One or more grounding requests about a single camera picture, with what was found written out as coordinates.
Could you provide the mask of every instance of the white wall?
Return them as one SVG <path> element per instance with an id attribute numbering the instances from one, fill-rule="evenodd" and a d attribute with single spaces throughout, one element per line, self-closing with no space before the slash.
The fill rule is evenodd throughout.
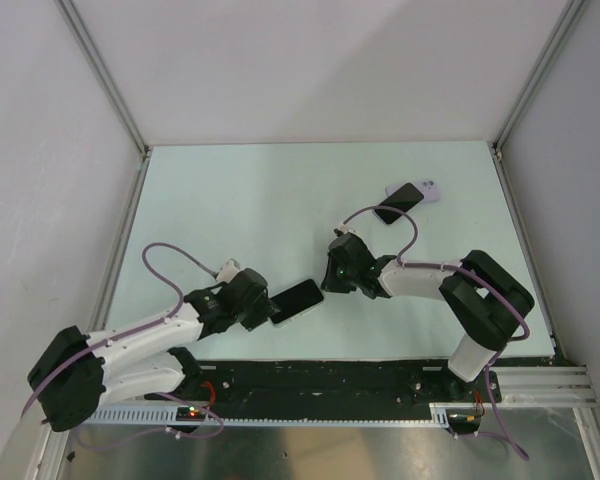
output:
<path id="1" fill-rule="evenodd" d="M 30 367 L 91 316 L 137 162 L 54 3 L 0 1 L 0 451 Z"/>
<path id="2" fill-rule="evenodd" d="M 76 0 L 152 144 L 493 140 L 567 0 Z"/>
<path id="3" fill-rule="evenodd" d="M 504 154 L 559 338 L 600 399 L 600 0 Z"/>

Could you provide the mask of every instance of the purple cable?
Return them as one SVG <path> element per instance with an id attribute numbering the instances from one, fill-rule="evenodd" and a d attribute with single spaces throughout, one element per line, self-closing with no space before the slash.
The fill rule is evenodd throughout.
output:
<path id="1" fill-rule="evenodd" d="M 193 433 L 186 433 L 186 432 L 181 432 L 179 430 L 171 429 L 171 428 L 168 428 L 167 426 L 153 427 L 153 428 L 147 428 L 146 430 L 137 432 L 137 433 L 135 433 L 127 438 L 124 438 L 120 441 L 113 442 L 108 445 L 102 445 L 102 446 L 88 445 L 82 441 L 82 439 L 80 438 L 80 430 L 82 430 L 84 425 L 80 425 L 78 428 L 74 429 L 74 431 L 72 432 L 72 436 L 75 438 L 76 443 L 78 445 L 80 445 L 82 448 L 84 448 L 85 450 L 91 450 L 92 452 L 106 452 L 108 450 L 113 450 L 114 448 L 122 447 L 123 445 L 126 445 L 127 443 L 130 443 L 130 442 L 136 440 L 137 438 L 144 437 L 145 435 L 152 435 L 154 433 L 170 433 L 174 436 L 179 434 L 179 437 L 200 439 L 200 438 L 215 437 L 217 435 L 220 435 L 220 433 L 224 430 L 224 422 L 218 415 L 213 413 L 211 410 L 208 410 L 203 407 L 197 407 L 185 400 L 182 400 L 181 398 L 176 397 L 175 395 L 171 395 L 170 393 L 158 393 L 158 395 L 160 395 L 168 400 L 172 400 L 174 402 L 178 402 L 183 405 L 187 405 L 189 407 L 194 407 L 197 410 L 200 410 L 202 413 L 213 418 L 216 422 L 218 422 L 218 428 L 211 433 L 193 434 Z"/>
<path id="2" fill-rule="evenodd" d="M 520 315 L 520 313 L 515 309 L 515 307 L 513 305 L 511 305 L 511 303 L 509 303 L 509 301 L 506 298 L 504 298 L 500 294 L 500 292 L 498 292 L 494 287 L 492 287 L 489 283 L 484 281 L 482 278 L 480 278 L 478 275 L 476 275 L 472 271 L 467 270 L 462 267 L 458 267 L 456 265 L 447 265 L 447 264 L 443 264 L 443 263 L 421 263 L 421 262 L 405 263 L 402 260 L 402 256 L 404 255 L 404 253 L 407 250 L 409 250 L 416 243 L 416 240 L 418 239 L 418 226 L 416 225 L 415 220 L 413 220 L 413 218 L 411 218 L 411 216 L 408 215 L 407 213 L 405 213 L 402 210 L 399 210 L 397 208 L 394 208 L 394 207 L 385 207 L 384 205 L 377 205 L 377 206 L 366 207 L 366 208 L 362 208 L 362 209 L 358 210 L 357 212 L 355 212 L 351 216 L 349 216 L 342 223 L 344 225 L 346 225 L 347 223 L 349 223 L 351 220 L 353 220 L 355 217 L 357 217 L 361 213 L 367 212 L 369 210 L 389 210 L 389 211 L 392 211 L 395 213 L 399 213 L 400 215 L 405 217 L 407 220 L 409 220 L 411 225 L 413 225 L 413 238 L 407 244 L 406 247 L 404 247 L 402 250 L 400 250 L 398 252 L 398 255 L 396 256 L 396 261 L 398 262 L 398 265 L 400 265 L 403 268 L 425 268 L 425 269 L 433 269 L 433 270 L 451 270 L 454 272 L 458 272 L 458 273 L 464 275 L 465 277 L 470 278 L 475 283 L 480 285 L 482 288 L 485 288 L 490 294 L 492 294 L 496 298 L 496 300 L 498 300 L 509 311 L 509 313 L 511 313 L 514 316 L 514 318 L 517 320 L 517 322 L 522 327 L 522 330 L 523 330 L 522 335 L 513 337 L 509 341 L 510 342 L 518 342 L 518 341 L 526 340 L 527 338 L 529 338 L 529 336 L 531 335 L 531 330 L 529 329 L 529 325 L 527 325 L 527 322 L 525 322 L 522 315 Z M 491 365 L 493 365 L 495 363 L 495 361 L 498 359 L 498 357 L 500 356 L 501 353 L 502 352 L 496 353 L 493 356 L 493 358 L 489 361 L 489 363 L 487 365 L 485 365 L 485 367 L 484 367 L 484 375 L 485 375 L 486 385 L 489 385 L 489 383 L 490 383 L 489 368 L 491 367 Z M 502 433 L 504 435 L 500 435 L 499 433 L 494 433 L 494 432 L 480 432 L 479 435 L 483 436 L 483 437 L 498 438 L 500 440 L 506 441 L 507 443 L 509 443 L 511 445 L 513 450 L 520 456 L 520 458 L 522 458 L 524 461 L 528 462 L 529 454 L 513 440 L 513 437 L 511 436 L 511 433 L 509 432 L 509 429 L 507 428 L 507 424 L 505 423 L 504 419 L 502 418 L 502 415 L 500 414 L 500 411 L 496 405 L 496 400 L 493 397 L 493 392 L 491 391 L 490 388 L 487 388 L 487 392 L 489 394 L 489 401 L 491 402 L 491 405 L 493 408 L 493 413 L 496 417 L 496 420 L 498 420 L 498 423 L 500 424 L 500 428 L 502 429 Z"/>
<path id="3" fill-rule="evenodd" d="M 407 214 L 406 212 L 403 212 L 402 210 L 400 210 L 398 208 L 385 207 L 384 205 L 375 205 L 375 206 L 372 206 L 372 207 L 361 208 L 357 212 L 351 214 L 344 222 L 342 222 L 342 224 L 346 225 L 347 223 L 349 223 L 351 220 L 353 220 L 354 218 L 356 218 L 361 213 L 368 212 L 369 210 L 388 210 L 390 212 L 399 213 L 404 218 L 406 218 L 407 220 L 409 220 L 409 223 L 411 223 L 411 226 L 413 227 L 413 238 L 411 239 L 411 241 L 409 243 L 407 243 L 406 247 L 404 247 L 402 250 L 400 250 L 398 252 L 398 255 L 397 255 L 397 257 L 398 257 L 398 264 L 402 265 L 402 263 L 401 263 L 402 255 L 404 255 L 404 253 L 407 250 L 409 250 L 411 247 L 413 247 L 413 245 L 416 243 L 416 240 L 418 240 L 418 225 L 416 224 L 416 221 L 413 218 L 411 218 L 411 215 Z"/>
<path id="4" fill-rule="evenodd" d="M 25 413 L 27 413 L 27 411 L 31 408 L 31 405 L 33 405 L 33 403 L 38 399 L 38 397 L 44 391 L 44 389 L 47 388 L 47 386 L 53 380 L 55 380 L 58 375 L 60 375 L 62 372 L 64 372 L 67 368 L 69 368 L 75 362 L 80 360 L 82 357 L 84 357 L 85 355 L 88 355 L 89 353 L 93 352 L 94 350 L 97 350 L 98 348 L 102 348 L 102 347 L 106 346 L 107 342 L 109 342 L 110 340 L 112 340 L 112 341 L 122 340 L 123 338 L 126 338 L 128 336 L 135 335 L 136 333 L 140 333 L 140 332 L 143 332 L 150 328 L 153 328 L 156 325 L 160 325 L 162 322 L 164 322 L 165 318 L 172 317 L 173 315 L 175 315 L 176 313 L 178 313 L 180 311 L 180 308 L 182 308 L 182 304 L 184 303 L 184 293 L 182 293 L 182 290 L 180 290 L 180 288 L 174 282 L 172 282 L 167 277 L 165 277 L 164 275 L 162 275 L 158 271 L 156 271 L 156 269 L 151 266 L 151 264 L 149 263 L 149 260 L 147 259 L 147 253 L 149 252 L 149 250 L 151 250 L 154 247 L 165 247 L 165 248 L 169 248 L 171 250 L 175 250 L 178 253 L 181 253 L 182 255 L 187 257 L 189 260 L 191 260 L 193 263 L 195 263 L 198 267 L 200 267 L 205 272 L 207 272 L 209 275 L 211 275 L 212 277 L 215 278 L 215 273 L 213 272 L 213 270 L 206 267 L 201 262 L 196 260 L 193 256 L 191 256 L 189 253 L 185 252 L 184 250 L 182 250 L 179 247 L 176 247 L 175 245 L 171 245 L 170 243 L 164 243 L 164 242 L 155 242 L 155 243 L 150 243 L 149 245 L 144 247 L 144 249 L 142 250 L 142 262 L 144 263 L 144 266 L 147 267 L 147 269 L 153 275 L 155 275 L 155 277 L 158 278 L 158 280 L 167 284 L 176 292 L 176 294 L 178 295 L 178 303 L 176 304 L 176 306 L 173 308 L 173 310 L 171 310 L 164 317 L 158 318 L 158 319 L 153 320 L 144 325 L 140 325 L 138 327 L 132 328 L 131 330 L 127 330 L 125 332 L 118 333 L 117 335 L 113 335 L 110 339 L 105 338 L 103 340 L 100 340 L 99 342 L 94 343 L 90 347 L 87 347 L 84 350 L 81 350 L 78 353 L 76 353 L 76 354 L 72 355 L 71 357 L 69 357 L 68 359 L 66 359 L 64 362 L 62 362 L 60 365 L 58 365 L 49 375 L 47 375 L 45 377 L 45 379 L 42 382 L 40 382 L 40 385 L 38 385 L 38 387 L 33 391 L 31 396 L 27 400 L 27 403 L 25 403 L 24 408 L 22 409 L 21 417 L 23 417 L 25 415 Z"/>

